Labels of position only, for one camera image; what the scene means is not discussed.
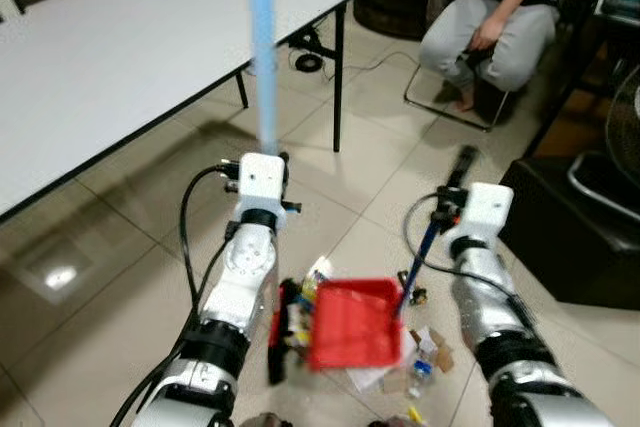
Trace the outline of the brown cardboard scrap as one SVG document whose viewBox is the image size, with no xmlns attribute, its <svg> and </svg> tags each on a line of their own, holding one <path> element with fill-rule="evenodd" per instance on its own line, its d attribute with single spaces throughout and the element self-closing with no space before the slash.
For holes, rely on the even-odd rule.
<svg viewBox="0 0 640 427">
<path fill-rule="evenodd" d="M 453 351 L 445 337 L 435 328 L 422 327 L 407 330 L 410 345 L 407 357 L 411 364 L 425 363 L 431 371 L 452 372 L 454 368 Z"/>
</svg>

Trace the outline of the clear plastic bottle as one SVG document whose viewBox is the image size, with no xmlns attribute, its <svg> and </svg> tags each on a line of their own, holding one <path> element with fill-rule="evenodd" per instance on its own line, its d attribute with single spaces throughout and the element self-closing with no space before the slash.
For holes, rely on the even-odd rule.
<svg viewBox="0 0 640 427">
<path fill-rule="evenodd" d="M 410 373 L 408 373 L 410 382 L 408 382 L 406 394 L 410 398 L 421 398 L 426 386 L 429 385 L 431 378 L 433 378 L 433 372 L 434 366 L 428 360 L 421 358 L 413 360 Z"/>
</svg>

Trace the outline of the small dark trash piece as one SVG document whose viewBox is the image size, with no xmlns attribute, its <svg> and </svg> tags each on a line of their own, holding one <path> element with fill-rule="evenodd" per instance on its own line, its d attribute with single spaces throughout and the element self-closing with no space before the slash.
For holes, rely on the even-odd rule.
<svg viewBox="0 0 640 427">
<path fill-rule="evenodd" d="M 407 284 L 408 276 L 410 276 L 410 272 L 406 270 L 397 273 L 397 279 L 401 282 L 402 287 Z M 407 300 L 408 305 L 422 305 L 428 302 L 428 290 L 417 284 L 413 285 L 410 294 L 403 294 L 402 296 L 403 299 Z"/>
</svg>

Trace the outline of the dark floor fan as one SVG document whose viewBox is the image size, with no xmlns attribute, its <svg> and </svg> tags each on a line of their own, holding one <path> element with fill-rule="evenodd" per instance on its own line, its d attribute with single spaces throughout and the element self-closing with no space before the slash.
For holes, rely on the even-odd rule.
<svg viewBox="0 0 640 427">
<path fill-rule="evenodd" d="M 636 66 L 618 85 L 605 120 L 605 149 L 579 154 L 567 180 L 577 193 L 639 222 L 640 120 L 635 102 L 640 87 Z"/>
</svg>

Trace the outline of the seated person in grey trousers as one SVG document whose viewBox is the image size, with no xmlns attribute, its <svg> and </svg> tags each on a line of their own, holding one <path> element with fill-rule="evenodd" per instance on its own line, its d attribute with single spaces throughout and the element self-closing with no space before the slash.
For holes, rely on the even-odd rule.
<svg viewBox="0 0 640 427">
<path fill-rule="evenodd" d="M 452 0 L 426 30 L 419 62 L 458 90 L 452 106 L 474 107 L 477 80 L 517 92 L 556 38 L 559 0 Z"/>
</svg>

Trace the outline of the red dustpan with blue handle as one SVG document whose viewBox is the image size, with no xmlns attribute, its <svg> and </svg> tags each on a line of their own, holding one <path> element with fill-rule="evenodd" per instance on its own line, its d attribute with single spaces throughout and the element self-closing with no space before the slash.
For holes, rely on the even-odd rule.
<svg viewBox="0 0 640 427">
<path fill-rule="evenodd" d="M 479 149 L 463 145 L 443 185 L 417 199 L 402 222 L 404 240 L 411 240 L 413 212 L 431 195 L 466 195 L 465 181 Z M 419 241 L 410 241 L 408 253 L 413 257 L 408 282 L 403 287 L 397 279 L 333 279 L 317 290 L 314 327 L 308 366 L 320 369 L 390 367 L 401 362 L 404 354 L 404 311 L 407 300 L 422 268 L 429 267 L 426 254 L 436 236 L 429 223 Z"/>
</svg>

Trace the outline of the white folding table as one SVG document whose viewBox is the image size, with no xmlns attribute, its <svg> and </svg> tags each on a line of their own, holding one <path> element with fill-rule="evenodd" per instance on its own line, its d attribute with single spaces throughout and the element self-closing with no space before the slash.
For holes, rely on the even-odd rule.
<svg viewBox="0 0 640 427">
<path fill-rule="evenodd" d="M 276 47 L 349 1 L 274 0 Z M 250 0 L 45 0 L 0 23 L 0 223 L 252 70 L 251 28 Z"/>
</svg>

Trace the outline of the yellow snack wrapper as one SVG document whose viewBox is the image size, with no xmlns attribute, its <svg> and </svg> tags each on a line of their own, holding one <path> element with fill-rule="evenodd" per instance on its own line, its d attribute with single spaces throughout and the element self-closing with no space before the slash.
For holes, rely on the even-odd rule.
<svg viewBox="0 0 640 427">
<path fill-rule="evenodd" d="M 312 266 L 308 268 L 306 275 L 302 277 L 300 281 L 300 299 L 303 300 L 303 304 L 306 305 L 308 311 L 314 309 L 317 290 L 319 290 L 321 284 L 329 280 L 330 273 L 332 273 L 332 262 L 330 262 L 325 255 L 320 255 L 320 257 L 316 258 L 316 261 L 312 263 Z"/>
</svg>

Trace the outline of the large black box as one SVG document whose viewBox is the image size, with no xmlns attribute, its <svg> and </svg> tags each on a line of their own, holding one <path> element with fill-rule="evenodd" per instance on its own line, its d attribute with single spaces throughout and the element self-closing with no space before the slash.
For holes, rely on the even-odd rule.
<svg viewBox="0 0 640 427">
<path fill-rule="evenodd" d="M 581 193 L 573 159 L 516 159 L 500 184 L 515 200 L 500 240 L 558 302 L 640 309 L 640 222 Z"/>
</svg>

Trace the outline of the light blue handled broom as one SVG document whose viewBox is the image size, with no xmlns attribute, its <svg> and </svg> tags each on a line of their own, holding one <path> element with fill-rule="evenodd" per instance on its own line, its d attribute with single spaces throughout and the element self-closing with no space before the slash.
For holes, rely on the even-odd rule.
<svg viewBox="0 0 640 427">
<path fill-rule="evenodd" d="M 276 135 L 276 42 L 273 1 L 250 0 L 252 70 L 253 75 L 259 80 L 259 151 L 268 156 L 278 156 L 280 153 Z"/>
</svg>

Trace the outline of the white paper sheet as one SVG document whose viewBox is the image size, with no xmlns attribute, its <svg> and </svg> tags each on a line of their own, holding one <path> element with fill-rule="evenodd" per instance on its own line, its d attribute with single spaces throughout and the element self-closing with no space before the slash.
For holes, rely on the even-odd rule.
<svg viewBox="0 0 640 427">
<path fill-rule="evenodd" d="M 410 346 L 404 351 L 398 364 L 378 368 L 343 369 L 357 392 L 385 392 L 385 394 L 403 394 L 410 389 L 413 378 L 413 363 L 419 358 L 419 349 Z"/>
</svg>

